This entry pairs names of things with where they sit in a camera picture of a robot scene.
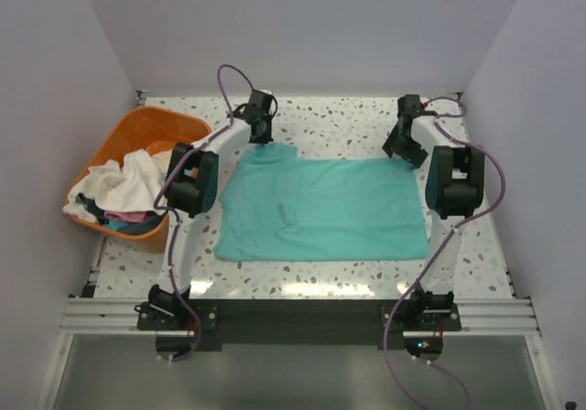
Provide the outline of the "teal t shirt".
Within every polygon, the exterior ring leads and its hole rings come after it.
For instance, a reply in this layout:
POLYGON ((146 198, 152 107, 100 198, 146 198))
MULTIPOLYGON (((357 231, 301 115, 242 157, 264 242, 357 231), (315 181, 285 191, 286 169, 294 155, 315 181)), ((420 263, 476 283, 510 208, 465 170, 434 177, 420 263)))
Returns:
POLYGON ((397 158, 311 159, 294 146, 256 146, 221 203, 214 253, 223 260, 409 261, 429 249, 415 173, 397 158))

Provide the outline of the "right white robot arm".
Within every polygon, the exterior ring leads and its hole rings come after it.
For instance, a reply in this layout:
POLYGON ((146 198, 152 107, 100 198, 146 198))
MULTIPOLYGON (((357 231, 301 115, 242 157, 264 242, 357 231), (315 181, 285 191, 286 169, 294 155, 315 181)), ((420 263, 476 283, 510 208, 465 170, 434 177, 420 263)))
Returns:
POLYGON ((429 166, 424 192, 431 216, 429 252, 406 301, 410 324, 427 330, 440 320, 441 311, 452 308, 462 223, 483 203, 485 156, 440 129, 440 114, 429 110, 417 94, 397 100, 396 124, 383 150, 414 169, 429 166))

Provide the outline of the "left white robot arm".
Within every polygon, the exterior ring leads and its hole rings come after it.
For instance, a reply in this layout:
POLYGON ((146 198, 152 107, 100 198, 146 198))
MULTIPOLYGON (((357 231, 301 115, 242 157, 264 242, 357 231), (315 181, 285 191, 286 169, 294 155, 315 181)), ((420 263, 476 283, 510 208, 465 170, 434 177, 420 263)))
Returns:
POLYGON ((181 329, 189 321, 188 299, 192 263, 185 255, 195 246, 196 223, 205 219, 218 194, 220 164, 236 150, 268 144, 278 102, 274 95, 253 89, 248 102, 228 113, 220 129, 191 143, 178 143, 171 152, 167 177, 155 207, 169 216, 164 261, 148 304, 168 329, 181 329))

